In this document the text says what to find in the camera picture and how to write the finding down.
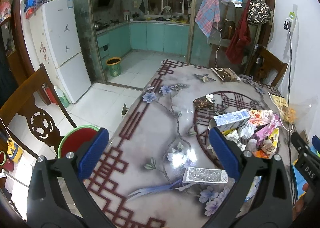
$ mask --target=blue gripper pad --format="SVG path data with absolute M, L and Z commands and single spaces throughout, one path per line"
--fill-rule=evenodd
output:
M 222 137 L 222 134 L 218 129 L 212 128 L 210 130 L 209 141 L 228 176 L 237 181 L 240 178 L 239 161 L 230 150 L 225 138 Z
M 315 147 L 315 149 L 320 153 L 320 140 L 318 136 L 313 136 L 311 143 Z
M 90 147 L 78 163 L 79 180 L 84 180 L 90 177 L 102 153 L 108 145 L 109 132 L 105 128 L 100 128 L 90 142 L 92 142 Z

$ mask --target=red apron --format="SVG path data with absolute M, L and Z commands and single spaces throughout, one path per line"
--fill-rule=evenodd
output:
M 248 26 L 247 13 L 250 6 L 250 0 L 244 8 L 241 19 L 238 22 L 236 31 L 231 39 L 230 45 L 226 50 L 226 56 L 232 64 L 241 64 L 244 47 L 251 42 L 250 30 Z

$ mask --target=metal screw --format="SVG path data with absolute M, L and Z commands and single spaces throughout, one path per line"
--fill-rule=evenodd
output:
M 38 162 L 44 161 L 44 156 L 39 156 L 38 159 L 37 159 L 37 161 L 38 161 Z
M 251 151 L 244 151 L 243 154 L 246 158 L 250 158 L 252 156 Z
M 75 154 L 73 152 L 68 152 L 66 157 L 67 159 L 72 159 L 75 156 Z
M 280 161 L 281 160 L 281 156 L 279 154 L 276 154 L 273 156 L 275 158 L 275 160 Z

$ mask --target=power strip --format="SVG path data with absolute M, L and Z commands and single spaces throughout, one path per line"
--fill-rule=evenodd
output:
M 290 31 L 290 33 L 293 33 L 295 24 L 296 24 L 296 14 L 295 14 L 295 12 L 290 12 L 289 17 L 285 18 L 283 28 L 285 30 Z

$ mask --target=sink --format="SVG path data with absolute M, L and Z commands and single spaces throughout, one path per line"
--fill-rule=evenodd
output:
M 162 17 L 160 17 L 161 19 L 159 18 L 156 18 L 156 19 L 153 19 L 153 21 L 170 21 L 170 19 L 164 19 Z

